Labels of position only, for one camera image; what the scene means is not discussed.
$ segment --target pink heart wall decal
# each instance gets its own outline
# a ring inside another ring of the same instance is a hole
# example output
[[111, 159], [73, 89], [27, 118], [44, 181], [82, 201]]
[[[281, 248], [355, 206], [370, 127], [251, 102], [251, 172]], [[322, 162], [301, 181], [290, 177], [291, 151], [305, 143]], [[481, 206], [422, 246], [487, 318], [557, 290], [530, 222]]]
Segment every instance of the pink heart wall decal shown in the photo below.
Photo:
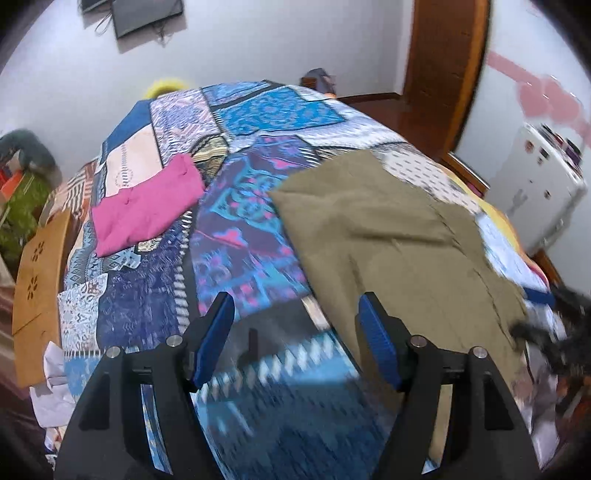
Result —
[[550, 113], [550, 102], [544, 95], [542, 82], [533, 77], [528, 82], [518, 84], [519, 104], [526, 118], [544, 116]]
[[574, 122], [582, 110], [579, 100], [572, 93], [565, 92], [554, 77], [545, 77], [542, 83], [544, 94], [550, 101], [550, 118], [557, 124]]

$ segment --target yellow round object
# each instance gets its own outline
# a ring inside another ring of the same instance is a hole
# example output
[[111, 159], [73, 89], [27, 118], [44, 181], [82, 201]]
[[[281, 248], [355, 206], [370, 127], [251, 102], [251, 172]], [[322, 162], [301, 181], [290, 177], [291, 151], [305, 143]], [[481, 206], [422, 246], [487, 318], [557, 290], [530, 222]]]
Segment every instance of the yellow round object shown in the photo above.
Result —
[[178, 90], [186, 90], [187, 88], [189, 88], [189, 86], [185, 84], [182, 80], [157, 80], [145, 93], [144, 98], [158, 98], [160, 95], [164, 95], [165, 93], [176, 92]]

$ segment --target bed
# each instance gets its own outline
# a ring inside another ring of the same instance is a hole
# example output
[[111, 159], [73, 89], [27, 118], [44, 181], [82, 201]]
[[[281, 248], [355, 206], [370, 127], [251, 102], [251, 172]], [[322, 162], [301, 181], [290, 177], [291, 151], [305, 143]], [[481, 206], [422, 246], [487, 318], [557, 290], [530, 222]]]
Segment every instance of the bed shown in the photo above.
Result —
[[[225, 477], [368, 478], [394, 415], [330, 329], [267, 195], [286, 170], [358, 149], [371, 149], [390, 174], [471, 211], [500, 275], [547, 288], [502, 214], [354, 108], [268, 80], [169, 93], [134, 106], [92, 167], [70, 182], [75, 195], [66, 185], [51, 197], [52, 213], [69, 202], [79, 221], [58, 297], [74, 398], [109, 346], [153, 348], [228, 291], [234, 327], [215, 375], [192, 395]], [[89, 205], [152, 177], [177, 153], [193, 157], [208, 187], [199, 204], [158, 238], [98, 258]], [[550, 309], [541, 316], [560, 328]], [[264, 337], [254, 358], [241, 355], [251, 329]], [[170, 471], [149, 387], [142, 400], [154, 465]]]

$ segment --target white cloth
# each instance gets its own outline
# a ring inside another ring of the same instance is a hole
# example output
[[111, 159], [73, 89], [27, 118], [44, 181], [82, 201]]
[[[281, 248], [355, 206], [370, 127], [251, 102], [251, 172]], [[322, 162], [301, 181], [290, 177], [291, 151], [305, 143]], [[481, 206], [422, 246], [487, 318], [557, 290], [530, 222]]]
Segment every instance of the white cloth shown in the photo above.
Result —
[[68, 425], [76, 402], [64, 373], [64, 352], [49, 342], [43, 355], [46, 382], [29, 387], [37, 422], [43, 428]]

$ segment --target orange object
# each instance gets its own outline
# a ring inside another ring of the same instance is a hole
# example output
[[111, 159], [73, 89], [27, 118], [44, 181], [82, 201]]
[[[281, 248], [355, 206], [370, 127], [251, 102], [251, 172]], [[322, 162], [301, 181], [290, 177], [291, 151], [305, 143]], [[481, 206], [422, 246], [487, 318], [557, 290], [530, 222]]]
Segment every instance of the orange object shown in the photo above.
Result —
[[45, 381], [43, 354], [51, 340], [61, 345], [57, 294], [61, 291], [70, 210], [55, 215], [25, 245], [18, 269], [12, 310], [17, 384]]
[[8, 199], [12, 196], [21, 180], [22, 171], [19, 170], [16, 171], [14, 175], [10, 177], [4, 185], [2, 185], [2, 189], [0, 189], [0, 192], [2, 193], [2, 196], [6, 201], [8, 201]]

